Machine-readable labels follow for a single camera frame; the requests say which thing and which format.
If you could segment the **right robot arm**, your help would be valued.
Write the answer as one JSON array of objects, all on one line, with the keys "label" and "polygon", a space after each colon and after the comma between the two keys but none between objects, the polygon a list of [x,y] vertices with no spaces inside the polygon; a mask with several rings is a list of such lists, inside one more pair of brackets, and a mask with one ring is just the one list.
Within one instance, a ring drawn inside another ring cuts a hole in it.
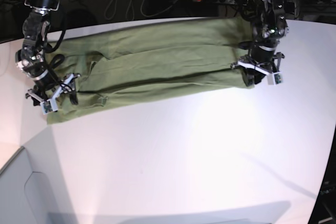
[{"label": "right robot arm", "polygon": [[49,21],[32,11],[23,24],[18,68],[34,81],[26,93],[47,112],[118,108],[225,88],[250,88],[270,75],[261,42],[243,41],[242,19],[156,23],[47,40]]}]

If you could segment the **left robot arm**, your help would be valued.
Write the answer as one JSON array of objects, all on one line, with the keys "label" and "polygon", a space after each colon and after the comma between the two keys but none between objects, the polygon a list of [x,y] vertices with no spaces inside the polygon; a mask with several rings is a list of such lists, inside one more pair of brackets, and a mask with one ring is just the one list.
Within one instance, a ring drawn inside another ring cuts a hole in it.
[{"label": "left robot arm", "polygon": [[[239,44],[247,54],[233,62],[230,68],[241,69],[244,83],[249,87],[264,77],[268,77],[272,85],[280,84],[283,54],[276,52],[276,47],[288,32],[284,0],[248,0],[247,3],[254,7],[253,16],[244,16],[252,25],[253,38]],[[31,8],[31,13],[23,24],[24,43],[17,54],[17,66],[34,82],[25,96],[45,113],[58,110],[56,100],[62,94],[69,95],[72,104],[78,104],[76,79],[80,74],[69,73],[62,78],[56,75],[55,69],[65,60],[62,54],[56,54],[51,61],[45,59],[46,54],[59,48],[59,44],[48,43],[47,34],[48,15],[59,9],[60,0],[25,0],[25,5]]]}]

